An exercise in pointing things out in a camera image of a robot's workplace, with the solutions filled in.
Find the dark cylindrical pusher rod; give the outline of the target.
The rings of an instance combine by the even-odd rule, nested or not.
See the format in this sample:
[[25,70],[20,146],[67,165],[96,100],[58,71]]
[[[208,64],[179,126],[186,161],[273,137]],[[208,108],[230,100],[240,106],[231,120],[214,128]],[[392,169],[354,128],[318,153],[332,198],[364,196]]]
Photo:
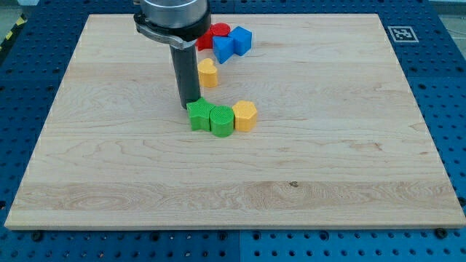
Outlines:
[[188,103],[196,102],[201,97],[196,47],[194,45],[185,49],[170,47],[170,53],[181,106],[187,109]]

